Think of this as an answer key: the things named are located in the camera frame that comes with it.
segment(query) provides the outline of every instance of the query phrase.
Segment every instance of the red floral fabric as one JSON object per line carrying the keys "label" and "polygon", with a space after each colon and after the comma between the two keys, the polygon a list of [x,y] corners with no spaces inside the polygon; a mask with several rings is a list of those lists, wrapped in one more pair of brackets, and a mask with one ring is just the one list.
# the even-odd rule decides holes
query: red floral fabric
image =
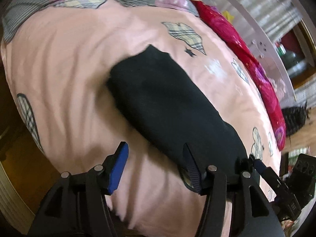
{"label": "red floral fabric", "polygon": [[283,150],[285,146],[286,125],[278,98],[263,67],[252,55],[236,29],[223,17],[223,15],[213,7],[206,5],[201,1],[192,0],[191,2],[197,8],[201,20],[203,20],[205,24],[226,42],[228,47],[246,67],[261,94],[261,98],[276,137],[277,146],[279,150]]}

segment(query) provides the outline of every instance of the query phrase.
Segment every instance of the bed sheet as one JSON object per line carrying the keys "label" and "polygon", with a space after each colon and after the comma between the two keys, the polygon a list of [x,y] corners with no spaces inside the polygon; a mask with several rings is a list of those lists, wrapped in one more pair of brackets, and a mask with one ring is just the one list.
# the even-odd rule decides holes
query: bed sheet
{"label": "bed sheet", "polygon": [[[86,172],[126,141],[130,155],[118,190],[106,197],[110,209],[144,235],[191,237],[205,197],[184,186],[177,166],[129,125],[104,85],[115,64],[149,44],[185,70],[247,154],[278,173],[281,154],[255,84],[227,45],[188,12],[125,8],[115,0],[98,9],[50,7],[2,42],[1,55],[19,112],[59,172]],[[274,198],[263,180],[260,187]],[[230,212],[227,201],[222,236]]]}

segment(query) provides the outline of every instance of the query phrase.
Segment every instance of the sheer white curtain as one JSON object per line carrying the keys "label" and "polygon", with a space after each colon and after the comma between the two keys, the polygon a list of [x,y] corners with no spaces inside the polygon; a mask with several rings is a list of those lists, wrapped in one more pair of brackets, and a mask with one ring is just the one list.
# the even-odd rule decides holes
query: sheer white curtain
{"label": "sheer white curtain", "polygon": [[[257,21],[272,43],[282,38],[302,19],[291,0],[237,0]],[[229,11],[235,18],[233,26],[244,39],[250,37],[253,30],[245,19],[225,0],[214,0],[219,11]]]}

